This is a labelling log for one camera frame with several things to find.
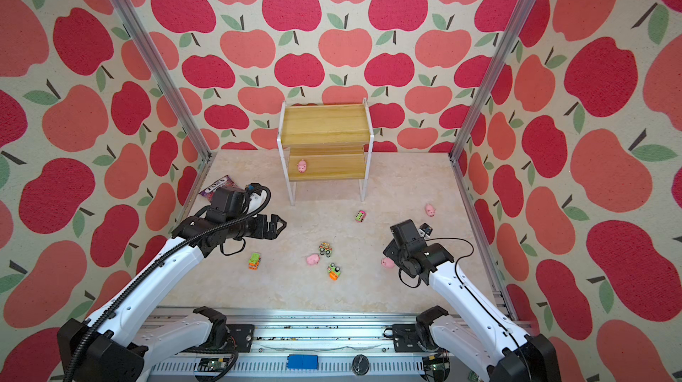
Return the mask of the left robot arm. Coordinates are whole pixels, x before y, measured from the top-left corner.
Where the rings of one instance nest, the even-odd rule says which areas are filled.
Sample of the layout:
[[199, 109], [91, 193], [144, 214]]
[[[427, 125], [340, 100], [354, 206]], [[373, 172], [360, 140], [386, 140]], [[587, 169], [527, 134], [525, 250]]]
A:
[[69, 319], [57, 334], [67, 381], [140, 381], [152, 367], [182, 352], [239, 355], [227, 318], [210, 307], [197, 307], [177, 323], [147, 335], [143, 323], [168, 293], [214, 250], [228, 240], [274, 240], [287, 224], [263, 213], [269, 188], [219, 188], [211, 203], [172, 231], [161, 252], [129, 284], [83, 321]]

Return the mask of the wooden two-tier shelf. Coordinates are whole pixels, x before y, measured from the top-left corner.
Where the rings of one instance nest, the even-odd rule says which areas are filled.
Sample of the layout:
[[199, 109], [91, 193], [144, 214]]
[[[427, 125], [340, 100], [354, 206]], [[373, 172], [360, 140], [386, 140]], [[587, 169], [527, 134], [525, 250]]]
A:
[[[282, 104], [276, 144], [289, 202], [296, 202], [303, 181], [359, 182], [360, 199], [367, 196], [375, 133], [369, 104], [290, 106]], [[307, 171], [298, 172], [298, 162]]]

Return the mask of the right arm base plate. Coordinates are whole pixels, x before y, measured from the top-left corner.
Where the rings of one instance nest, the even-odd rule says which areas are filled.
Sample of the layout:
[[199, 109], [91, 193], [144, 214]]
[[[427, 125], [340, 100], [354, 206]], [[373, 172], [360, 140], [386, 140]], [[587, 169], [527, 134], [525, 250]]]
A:
[[428, 328], [422, 323], [394, 324], [389, 332], [396, 353], [429, 353], [436, 348]]

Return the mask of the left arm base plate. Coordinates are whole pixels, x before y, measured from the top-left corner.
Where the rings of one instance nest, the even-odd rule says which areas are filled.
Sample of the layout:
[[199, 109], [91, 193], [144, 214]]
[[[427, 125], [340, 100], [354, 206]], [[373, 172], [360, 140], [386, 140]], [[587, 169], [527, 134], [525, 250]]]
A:
[[254, 330], [253, 324], [225, 324], [212, 341], [214, 350], [219, 354], [250, 353]]

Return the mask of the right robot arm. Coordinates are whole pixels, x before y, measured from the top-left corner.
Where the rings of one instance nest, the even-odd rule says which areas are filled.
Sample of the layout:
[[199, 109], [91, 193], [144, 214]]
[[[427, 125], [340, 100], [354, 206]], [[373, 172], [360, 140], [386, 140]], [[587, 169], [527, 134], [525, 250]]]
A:
[[418, 314], [417, 344], [445, 350], [482, 381], [560, 381], [558, 355], [547, 337], [531, 335], [505, 316], [465, 275], [455, 258], [426, 228], [412, 220], [390, 227], [384, 255], [399, 275], [416, 279], [414, 288], [432, 288], [456, 311], [435, 306]]

